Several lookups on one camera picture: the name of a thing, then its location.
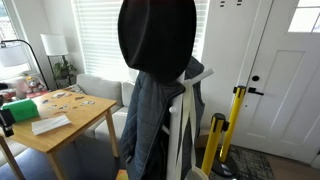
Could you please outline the grey sofa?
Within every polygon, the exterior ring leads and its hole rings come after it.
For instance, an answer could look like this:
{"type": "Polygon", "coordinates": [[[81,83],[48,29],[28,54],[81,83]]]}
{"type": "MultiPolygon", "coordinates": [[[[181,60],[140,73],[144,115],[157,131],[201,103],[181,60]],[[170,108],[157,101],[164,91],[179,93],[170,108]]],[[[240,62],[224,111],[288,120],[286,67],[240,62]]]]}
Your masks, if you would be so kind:
{"type": "Polygon", "coordinates": [[[54,162],[54,154],[58,150],[104,118],[113,156],[118,157],[119,147],[112,111],[114,107],[116,110],[120,109],[121,84],[116,81],[104,83],[104,79],[84,74],[77,79],[77,84],[83,90],[83,94],[61,89],[33,98],[39,115],[16,123],[10,139],[46,153],[54,162]],[[61,115],[65,115],[71,123],[40,135],[32,132],[32,122],[61,115]]]}

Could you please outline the stuffed toy animal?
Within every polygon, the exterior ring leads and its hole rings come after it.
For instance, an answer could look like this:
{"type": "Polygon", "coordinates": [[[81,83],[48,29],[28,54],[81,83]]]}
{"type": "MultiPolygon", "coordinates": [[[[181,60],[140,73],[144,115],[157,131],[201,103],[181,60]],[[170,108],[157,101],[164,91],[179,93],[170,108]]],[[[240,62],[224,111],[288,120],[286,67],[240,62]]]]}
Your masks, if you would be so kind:
{"type": "Polygon", "coordinates": [[[27,83],[27,93],[38,93],[46,90],[46,87],[40,82],[39,78],[36,76],[28,76],[26,78],[27,83]]]}

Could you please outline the green potted plant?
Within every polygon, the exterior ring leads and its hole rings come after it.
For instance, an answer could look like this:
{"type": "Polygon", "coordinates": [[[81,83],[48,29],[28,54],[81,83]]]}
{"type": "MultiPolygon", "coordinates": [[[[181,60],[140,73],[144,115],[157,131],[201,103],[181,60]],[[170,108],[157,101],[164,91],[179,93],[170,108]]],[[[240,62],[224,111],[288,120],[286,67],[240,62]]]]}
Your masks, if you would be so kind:
{"type": "Polygon", "coordinates": [[[53,72],[56,79],[65,79],[77,69],[67,60],[60,60],[53,66],[53,72]]]}

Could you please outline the far yellow stanchion post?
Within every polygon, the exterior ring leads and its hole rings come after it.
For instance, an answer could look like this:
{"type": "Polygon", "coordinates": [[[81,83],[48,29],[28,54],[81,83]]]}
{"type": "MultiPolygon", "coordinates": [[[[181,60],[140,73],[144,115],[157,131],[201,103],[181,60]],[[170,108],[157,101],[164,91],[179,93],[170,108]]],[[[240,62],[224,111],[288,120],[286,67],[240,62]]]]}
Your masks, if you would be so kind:
{"type": "Polygon", "coordinates": [[[233,177],[237,173],[237,164],[235,160],[228,155],[228,152],[245,92],[245,86],[237,86],[233,90],[234,99],[228,120],[228,128],[226,130],[221,149],[217,153],[217,157],[213,162],[212,170],[219,176],[226,178],[233,177]]]}

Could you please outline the black arc floor lamp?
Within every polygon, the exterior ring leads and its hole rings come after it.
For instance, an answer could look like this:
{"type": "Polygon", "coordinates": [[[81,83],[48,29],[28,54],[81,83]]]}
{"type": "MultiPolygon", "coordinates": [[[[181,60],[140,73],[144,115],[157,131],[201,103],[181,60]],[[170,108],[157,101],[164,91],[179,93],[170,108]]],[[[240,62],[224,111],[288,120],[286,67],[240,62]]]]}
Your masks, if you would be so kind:
{"type": "Polygon", "coordinates": [[[21,65],[29,62],[27,53],[23,49],[23,45],[26,45],[36,62],[39,72],[43,78],[44,84],[47,84],[42,69],[39,65],[38,59],[34,53],[32,46],[25,40],[13,39],[13,40],[2,40],[0,42],[0,65],[2,67],[12,67],[21,65]]]}

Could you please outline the cream tote bag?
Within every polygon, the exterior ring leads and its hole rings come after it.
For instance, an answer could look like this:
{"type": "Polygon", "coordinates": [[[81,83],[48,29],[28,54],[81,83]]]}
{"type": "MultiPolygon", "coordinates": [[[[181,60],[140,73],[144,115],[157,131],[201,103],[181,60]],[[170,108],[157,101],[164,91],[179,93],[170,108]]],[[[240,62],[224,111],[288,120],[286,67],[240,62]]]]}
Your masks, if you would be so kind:
{"type": "Polygon", "coordinates": [[[194,101],[193,85],[186,81],[184,83],[186,91],[183,95],[183,110],[182,110],[182,128],[181,128],[181,142],[178,151],[178,158],[176,162],[176,179],[177,180],[209,180],[204,171],[196,166],[196,151],[195,151],[195,136],[196,136],[196,108],[194,101]],[[184,141],[188,139],[191,141],[190,145],[190,164],[191,168],[187,171],[185,177],[182,177],[183,172],[183,150],[184,141]]]}

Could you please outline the dark blue puffer vest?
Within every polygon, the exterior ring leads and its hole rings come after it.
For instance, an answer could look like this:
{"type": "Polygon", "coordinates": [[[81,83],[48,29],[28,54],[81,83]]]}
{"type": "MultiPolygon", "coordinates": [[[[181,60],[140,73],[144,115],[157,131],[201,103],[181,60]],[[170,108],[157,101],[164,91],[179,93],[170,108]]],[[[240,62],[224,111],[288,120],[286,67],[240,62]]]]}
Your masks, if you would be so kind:
{"type": "Polygon", "coordinates": [[[170,120],[172,100],[184,91],[181,83],[159,83],[139,72],[119,141],[129,180],[166,180],[168,136],[162,126],[170,120]]]}

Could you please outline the white shade table lamp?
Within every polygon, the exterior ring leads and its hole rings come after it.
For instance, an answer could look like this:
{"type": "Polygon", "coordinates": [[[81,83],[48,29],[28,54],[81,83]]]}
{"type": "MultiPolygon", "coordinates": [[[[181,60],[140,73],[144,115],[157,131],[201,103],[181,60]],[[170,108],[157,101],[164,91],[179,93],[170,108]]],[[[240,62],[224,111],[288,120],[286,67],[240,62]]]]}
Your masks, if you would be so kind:
{"type": "Polygon", "coordinates": [[[67,48],[65,36],[61,34],[41,34],[41,40],[49,61],[51,71],[53,73],[56,87],[59,87],[62,81],[70,85],[72,74],[65,79],[56,79],[53,72],[53,66],[55,63],[60,60],[67,60],[66,56],[68,55],[69,51],[67,48]]]}

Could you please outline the black hat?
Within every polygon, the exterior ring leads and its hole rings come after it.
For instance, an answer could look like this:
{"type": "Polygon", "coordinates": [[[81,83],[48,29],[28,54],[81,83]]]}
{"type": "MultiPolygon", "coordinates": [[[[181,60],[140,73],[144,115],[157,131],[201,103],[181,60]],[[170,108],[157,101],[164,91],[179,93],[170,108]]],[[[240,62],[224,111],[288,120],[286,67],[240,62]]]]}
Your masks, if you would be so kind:
{"type": "Polygon", "coordinates": [[[123,0],[118,39],[126,64],[160,82],[186,69],[196,34],[194,0],[123,0]]]}

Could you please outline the green plastic box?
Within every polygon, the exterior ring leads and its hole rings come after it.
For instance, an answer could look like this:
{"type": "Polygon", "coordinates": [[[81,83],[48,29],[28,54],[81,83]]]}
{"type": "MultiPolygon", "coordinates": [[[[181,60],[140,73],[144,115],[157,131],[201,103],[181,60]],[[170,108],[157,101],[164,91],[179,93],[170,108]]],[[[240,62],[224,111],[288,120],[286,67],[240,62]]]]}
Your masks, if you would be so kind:
{"type": "Polygon", "coordinates": [[[31,99],[5,103],[2,110],[9,109],[16,122],[28,120],[39,115],[37,105],[31,99]]]}

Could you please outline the grey patterned door mat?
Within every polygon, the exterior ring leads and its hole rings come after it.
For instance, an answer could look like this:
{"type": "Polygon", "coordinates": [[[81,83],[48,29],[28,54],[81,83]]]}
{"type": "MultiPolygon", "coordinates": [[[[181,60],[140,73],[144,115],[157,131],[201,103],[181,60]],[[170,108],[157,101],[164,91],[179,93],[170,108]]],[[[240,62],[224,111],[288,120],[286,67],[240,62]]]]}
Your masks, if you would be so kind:
{"type": "Polygon", "coordinates": [[[228,155],[235,160],[237,173],[223,177],[212,171],[209,180],[275,180],[266,156],[237,146],[231,146],[228,155]]]}

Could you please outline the yellow stanchion post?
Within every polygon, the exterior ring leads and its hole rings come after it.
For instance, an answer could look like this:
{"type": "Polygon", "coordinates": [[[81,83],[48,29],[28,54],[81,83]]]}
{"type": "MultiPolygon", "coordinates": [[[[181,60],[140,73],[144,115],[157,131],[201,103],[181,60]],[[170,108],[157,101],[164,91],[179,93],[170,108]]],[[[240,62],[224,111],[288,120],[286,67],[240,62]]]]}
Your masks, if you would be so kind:
{"type": "Polygon", "coordinates": [[[209,176],[211,168],[216,155],[217,147],[219,144],[220,136],[223,131],[228,129],[228,122],[226,121],[225,115],[222,113],[215,113],[212,116],[210,133],[207,140],[207,145],[201,165],[201,170],[209,176]]]}
{"type": "Polygon", "coordinates": [[[217,153],[217,157],[213,162],[212,170],[219,176],[226,178],[233,177],[237,173],[237,164],[235,160],[228,155],[228,152],[245,92],[245,86],[237,86],[233,90],[234,99],[228,120],[228,128],[226,130],[221,149],[217,153]]]}

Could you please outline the brown wooden table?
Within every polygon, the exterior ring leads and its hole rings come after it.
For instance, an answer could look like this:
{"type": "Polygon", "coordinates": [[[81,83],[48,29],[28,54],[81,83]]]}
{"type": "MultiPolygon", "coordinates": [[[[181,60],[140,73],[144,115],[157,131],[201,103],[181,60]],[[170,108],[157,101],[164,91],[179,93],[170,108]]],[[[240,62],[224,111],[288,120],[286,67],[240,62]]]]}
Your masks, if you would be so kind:
{"type": "Polygon", "coordinates": [[[106,119],[114,157],[119,149],[111,109],[115,100],[57,90],[33,98],[38,116],[13,125],[15,142],[46,154],[58,180],[66,180],[57,152],[102,117],[106,119]]]}

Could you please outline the white front door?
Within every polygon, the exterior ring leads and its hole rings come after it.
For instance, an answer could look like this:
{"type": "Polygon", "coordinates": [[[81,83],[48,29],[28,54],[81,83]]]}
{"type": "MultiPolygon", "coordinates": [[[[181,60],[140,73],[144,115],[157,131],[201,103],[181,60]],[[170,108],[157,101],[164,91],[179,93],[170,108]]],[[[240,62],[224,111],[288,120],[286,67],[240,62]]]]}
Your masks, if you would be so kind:
{"type": "Polygon", "coordinates": [[[233,144],[307,164],[319,160],[319,17],[320,0],[273,0],[233,144]]]}

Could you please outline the near yellow stanchion post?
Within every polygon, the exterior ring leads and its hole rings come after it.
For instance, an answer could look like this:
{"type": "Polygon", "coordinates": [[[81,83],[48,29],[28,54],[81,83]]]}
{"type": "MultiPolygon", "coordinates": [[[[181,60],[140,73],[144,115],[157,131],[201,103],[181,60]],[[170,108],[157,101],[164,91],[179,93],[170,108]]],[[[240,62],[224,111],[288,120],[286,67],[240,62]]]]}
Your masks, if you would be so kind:
{"type": "Polygon", "coordinates": [[[226,121],[225,115],[222,113],[215,113],[212,116],[210,133],[207,140],[207,145],[201,165],[201,170],[209,176],[211,168],[216,155],[217,147],[219,144],[220,136],[223,131],[228,129],[228,122],[226,121]]]}

